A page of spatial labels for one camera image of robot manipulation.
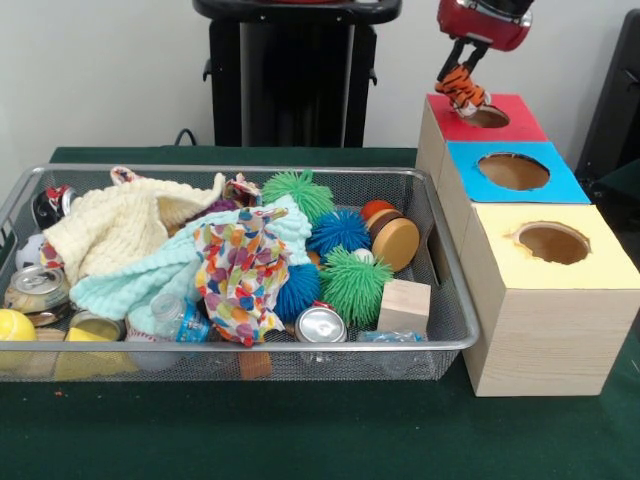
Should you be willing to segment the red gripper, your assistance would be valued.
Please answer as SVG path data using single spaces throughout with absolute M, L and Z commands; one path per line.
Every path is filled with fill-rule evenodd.
M 465 40 L 481 42 L 463 62 L 471 74 L 485 56 L 485 45 L 509 52 L 518 48 L 527 37 L 532 25 L 531 1 L 465 1 L 441 0 L 437 22 L 440 31 L 456 39 L 451 53 L 438 74 L 442 82 L 458 65 Z

